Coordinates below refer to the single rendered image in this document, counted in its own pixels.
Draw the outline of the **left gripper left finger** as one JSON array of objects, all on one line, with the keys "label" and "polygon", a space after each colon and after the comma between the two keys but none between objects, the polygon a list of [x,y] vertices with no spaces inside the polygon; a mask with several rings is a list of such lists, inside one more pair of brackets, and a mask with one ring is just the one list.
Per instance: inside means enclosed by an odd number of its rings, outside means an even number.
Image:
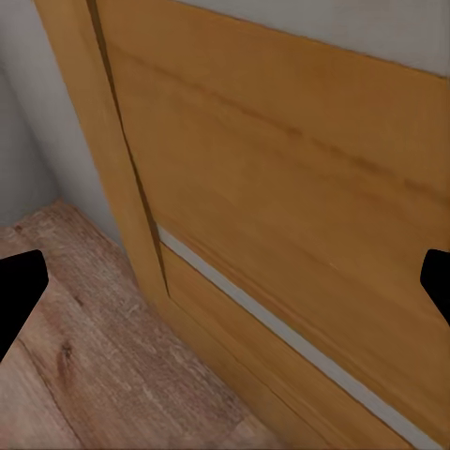
[{"label": "left gripper left finger", "polygon": [[41,250],[0,260],[0,363],[48,284]]}]

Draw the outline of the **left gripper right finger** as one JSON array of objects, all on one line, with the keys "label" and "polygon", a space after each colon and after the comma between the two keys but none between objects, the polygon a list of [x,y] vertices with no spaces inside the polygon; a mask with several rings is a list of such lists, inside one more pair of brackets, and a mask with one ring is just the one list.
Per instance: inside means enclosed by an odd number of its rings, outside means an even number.
[{"label": "left gripper right finger", "polygon": [[450,253],[428,249],[422,264],[420,283],[450,324]]}]

